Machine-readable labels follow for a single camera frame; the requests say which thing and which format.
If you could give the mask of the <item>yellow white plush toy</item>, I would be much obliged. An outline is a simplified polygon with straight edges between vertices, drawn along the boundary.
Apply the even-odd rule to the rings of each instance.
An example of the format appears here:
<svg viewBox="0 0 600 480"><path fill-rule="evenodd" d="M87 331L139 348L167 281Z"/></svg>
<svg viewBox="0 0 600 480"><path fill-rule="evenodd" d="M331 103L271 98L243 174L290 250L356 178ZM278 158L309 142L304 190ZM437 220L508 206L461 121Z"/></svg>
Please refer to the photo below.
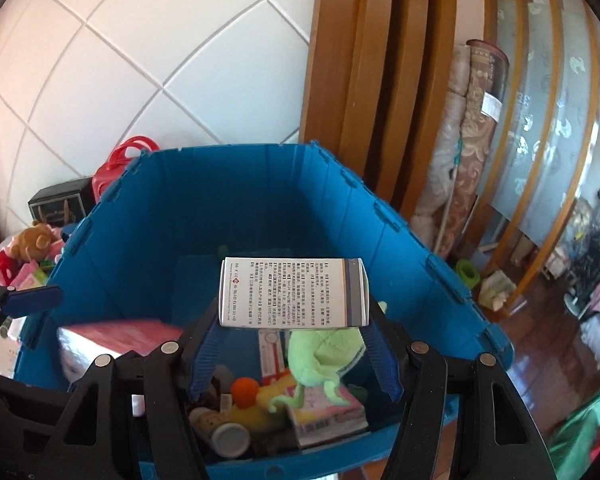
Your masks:
<svg viewBox="0 0 600 480"><path fill-rule="evenodd" d="M296 385L288 368L282 374L265 378L263 385L251 377L237 378L230 386L233 404L227 419L245 427L256 437L282 430L286 425L286 408L275 405L271 412L270 401L287 394Z"/></svg>

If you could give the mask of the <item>light green plush frog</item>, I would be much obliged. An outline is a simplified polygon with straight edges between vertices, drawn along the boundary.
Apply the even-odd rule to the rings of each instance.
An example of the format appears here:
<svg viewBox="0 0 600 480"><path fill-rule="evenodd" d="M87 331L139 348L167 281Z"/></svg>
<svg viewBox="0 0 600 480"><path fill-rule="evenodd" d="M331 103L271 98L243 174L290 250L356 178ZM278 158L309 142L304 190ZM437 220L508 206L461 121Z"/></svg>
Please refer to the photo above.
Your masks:
<svg viewBox="0 0 600 480"><path fill-rule="evenodd" d="M366 345L357 327L334 330L292 330L287 344L287 361L296 381L294 394L279 394L268 401L268 411L302 408L307 388L321 387L326 399L337 406L350 402L340 396L341 378L362 359Z"/></svg>

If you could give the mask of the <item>pink tissue pack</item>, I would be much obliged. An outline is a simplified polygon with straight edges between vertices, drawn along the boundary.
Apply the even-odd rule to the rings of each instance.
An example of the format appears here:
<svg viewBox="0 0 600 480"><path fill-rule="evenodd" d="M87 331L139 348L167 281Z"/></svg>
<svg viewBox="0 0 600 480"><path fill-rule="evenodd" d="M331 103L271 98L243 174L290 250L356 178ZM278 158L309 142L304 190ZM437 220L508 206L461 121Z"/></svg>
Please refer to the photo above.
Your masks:
<svg viewBox="0 0 600 480"><path fill-rule="evenodd" d="M134 351L148 354L183 330L158 320L123 320L62 326L57 330L59 359L68 382L79 380L94 359L109 354L114 359Z"/></svg>

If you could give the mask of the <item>white grey text box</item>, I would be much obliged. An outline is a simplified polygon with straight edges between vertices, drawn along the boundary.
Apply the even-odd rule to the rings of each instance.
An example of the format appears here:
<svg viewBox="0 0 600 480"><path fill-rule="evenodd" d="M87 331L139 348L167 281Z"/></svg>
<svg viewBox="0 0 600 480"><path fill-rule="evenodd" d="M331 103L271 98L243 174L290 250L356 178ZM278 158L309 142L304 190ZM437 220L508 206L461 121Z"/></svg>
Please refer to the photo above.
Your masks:
<svg viewBox="0 0 600 480"><path fill-rule="evenodd" d="M345 258L246 258L223 261L218 317L248 330L340 330L370 322L364 263Z"/></svg>

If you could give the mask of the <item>white cylindrical bottle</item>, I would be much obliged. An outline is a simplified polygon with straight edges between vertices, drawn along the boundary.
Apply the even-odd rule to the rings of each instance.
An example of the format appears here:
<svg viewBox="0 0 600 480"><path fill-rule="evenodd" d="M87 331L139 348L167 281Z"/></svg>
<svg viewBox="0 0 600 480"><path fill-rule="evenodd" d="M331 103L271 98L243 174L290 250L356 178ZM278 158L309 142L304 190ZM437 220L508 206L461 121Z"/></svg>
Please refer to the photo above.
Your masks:
<svg viewBox="0 0 600 480"><path fill-rule="evenodd" d="M194 433L222 458L234 460L243 456L250 447L249 431L228 420L223 413L210 408L194 408L188 419Z"/></svg>

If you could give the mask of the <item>pink wet wipes pack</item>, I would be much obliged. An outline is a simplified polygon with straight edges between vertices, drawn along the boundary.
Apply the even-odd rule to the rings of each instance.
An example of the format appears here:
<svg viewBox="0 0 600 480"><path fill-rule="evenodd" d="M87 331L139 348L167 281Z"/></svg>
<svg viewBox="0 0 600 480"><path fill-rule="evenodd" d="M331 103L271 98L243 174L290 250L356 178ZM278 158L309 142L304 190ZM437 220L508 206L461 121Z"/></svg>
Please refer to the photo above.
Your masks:
<svg viewBox="0 0 600 480"><path fill-rule="evenodd" d="M35 260L25 263L10 283L14 289L23 290L45 286L48 276Z"/></svg>

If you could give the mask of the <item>red plush toy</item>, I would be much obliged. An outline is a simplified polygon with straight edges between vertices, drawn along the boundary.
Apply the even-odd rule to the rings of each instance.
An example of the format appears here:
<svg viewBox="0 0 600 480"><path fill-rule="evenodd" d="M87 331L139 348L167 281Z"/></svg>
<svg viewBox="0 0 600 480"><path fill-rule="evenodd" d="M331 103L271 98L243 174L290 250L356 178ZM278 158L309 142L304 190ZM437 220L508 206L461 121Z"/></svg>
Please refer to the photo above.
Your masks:
<svg viewBox="0 0 600 480"><path fill-rule="evenodd" d="M5 249L0 251L0 283L9 285L16 277L20 269L20 263L12 258Z"/></svg>

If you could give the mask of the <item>brown plush bear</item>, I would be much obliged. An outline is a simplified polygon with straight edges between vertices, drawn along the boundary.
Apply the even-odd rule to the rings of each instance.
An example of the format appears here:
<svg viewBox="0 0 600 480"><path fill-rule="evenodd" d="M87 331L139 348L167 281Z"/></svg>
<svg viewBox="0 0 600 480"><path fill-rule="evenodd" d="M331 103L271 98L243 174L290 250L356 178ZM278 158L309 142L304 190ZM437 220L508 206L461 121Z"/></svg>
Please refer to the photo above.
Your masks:
<svg viewBox="0 0 600 480"><path fill-rule="evenodd" d="M45 223L35 223L17 234L6 248L10 258L23 262L45 259L58 241L53 229Z"/></svg>

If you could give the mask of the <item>black gift box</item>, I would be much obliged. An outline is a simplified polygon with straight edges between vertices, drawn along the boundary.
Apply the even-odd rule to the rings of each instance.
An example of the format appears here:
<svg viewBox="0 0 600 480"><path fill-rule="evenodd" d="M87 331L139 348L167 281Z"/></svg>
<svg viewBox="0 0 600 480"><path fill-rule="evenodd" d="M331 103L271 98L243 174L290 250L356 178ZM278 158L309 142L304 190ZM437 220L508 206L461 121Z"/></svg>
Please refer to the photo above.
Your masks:
<svg viewBox="0 0 600 480"><path fill-rule="evenodd" d="M95 207L91 178L42 188L28 201L32 218L50 226L79 223Z"/></svg>

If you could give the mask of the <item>blue plastic storage crate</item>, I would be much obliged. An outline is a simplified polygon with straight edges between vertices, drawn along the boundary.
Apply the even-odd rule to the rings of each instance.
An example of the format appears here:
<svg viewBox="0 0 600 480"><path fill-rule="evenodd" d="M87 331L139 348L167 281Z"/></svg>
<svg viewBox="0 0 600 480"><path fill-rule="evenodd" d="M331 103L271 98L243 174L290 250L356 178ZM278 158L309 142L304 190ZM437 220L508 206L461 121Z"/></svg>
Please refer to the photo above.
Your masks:
<svg viewBox="0 0 600 480"><path fill-rule="evenodd" d="M439 426L457 418L451 474L493 479L506 447L495 439L493 396L508 389L513 348L455 273L406 222L315 144L183 148L140 156L76 229L50 280L59 307L31 316L16 377L66 393L55 332L111 320L185 326L219 289L220 255L347 257L364 262L370 292L396 326L425 341L422 378L398 403L370 358L355 377L370 389L370 429L309 452L208 467L215 479L309 479L385 458L415 479L434 457Z"/></svg>

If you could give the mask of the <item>red toy suitcase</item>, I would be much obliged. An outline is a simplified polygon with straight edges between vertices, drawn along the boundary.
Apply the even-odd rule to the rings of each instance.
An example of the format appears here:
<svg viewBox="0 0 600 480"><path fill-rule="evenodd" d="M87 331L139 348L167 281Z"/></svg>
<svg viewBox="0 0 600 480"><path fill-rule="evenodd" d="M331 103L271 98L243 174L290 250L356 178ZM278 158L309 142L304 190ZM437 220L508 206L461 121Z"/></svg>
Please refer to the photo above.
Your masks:
<svg viewBox="0 0 600 480"><path fill-rule="evenodd" d="M129 150L155 152L160 150L160 146L148 136L131 136L128 140L117 145L92 177L95 202L100 201L106 188L117 180L123 174L126 166L132 162L132 157L126 154Z"/></svg>

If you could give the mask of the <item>green plastic bag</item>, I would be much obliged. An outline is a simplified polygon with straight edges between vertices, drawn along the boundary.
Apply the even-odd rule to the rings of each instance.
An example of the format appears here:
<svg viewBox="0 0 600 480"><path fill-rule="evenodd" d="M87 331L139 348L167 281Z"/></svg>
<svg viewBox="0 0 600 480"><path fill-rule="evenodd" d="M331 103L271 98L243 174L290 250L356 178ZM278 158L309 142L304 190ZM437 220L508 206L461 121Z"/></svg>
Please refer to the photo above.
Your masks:
<svg viewBox="0 0 600 480"><path fill-rule="evenodd" d="M600 454L600 390L574 410L547 441L557 479L580 479Z"/></svg>

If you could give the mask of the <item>rolled patterned carpet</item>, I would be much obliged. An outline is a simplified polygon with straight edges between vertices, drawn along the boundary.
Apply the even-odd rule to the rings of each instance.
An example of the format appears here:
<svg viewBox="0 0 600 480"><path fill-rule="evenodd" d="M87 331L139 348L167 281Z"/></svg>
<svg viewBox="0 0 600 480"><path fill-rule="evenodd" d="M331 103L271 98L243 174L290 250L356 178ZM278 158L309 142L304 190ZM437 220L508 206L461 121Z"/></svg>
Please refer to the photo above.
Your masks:
<svg viewBox="0 0 600 480"><path fill-rule="evenodd" d="M453 249L474 208L508 69L508 57L490 42L471 39L453 49L434 150L411 218L412 231L441 258Z"/></svg>

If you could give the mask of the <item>wooden glass partition screen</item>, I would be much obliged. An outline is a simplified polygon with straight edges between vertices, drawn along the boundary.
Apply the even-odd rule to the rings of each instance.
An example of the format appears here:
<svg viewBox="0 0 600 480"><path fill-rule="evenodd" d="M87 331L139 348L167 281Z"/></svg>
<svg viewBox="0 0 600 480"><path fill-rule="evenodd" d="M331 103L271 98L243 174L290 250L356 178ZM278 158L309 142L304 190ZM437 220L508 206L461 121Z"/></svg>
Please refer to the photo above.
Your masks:
<svg viewBox="0 0 600 480"><path fill-rule="evenodd" d="M486 0L510 72L480 206L498 216L484 273L515 285L509 314L556 246L588 172L598 129L600 43L585 0Z"/></svg>

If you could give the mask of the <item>wooden door frame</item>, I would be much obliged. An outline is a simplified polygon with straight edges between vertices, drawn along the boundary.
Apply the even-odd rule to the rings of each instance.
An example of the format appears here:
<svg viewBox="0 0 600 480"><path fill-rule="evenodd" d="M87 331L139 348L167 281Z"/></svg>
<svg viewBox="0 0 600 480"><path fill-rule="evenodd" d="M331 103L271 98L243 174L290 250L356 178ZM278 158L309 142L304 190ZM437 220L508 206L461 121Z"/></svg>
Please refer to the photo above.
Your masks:
<svg viewBox="0 0 600 480"><path fill-rule="evenodd" d="M456 0L315 0L300 139L414 216L454 48Z"/></svg>

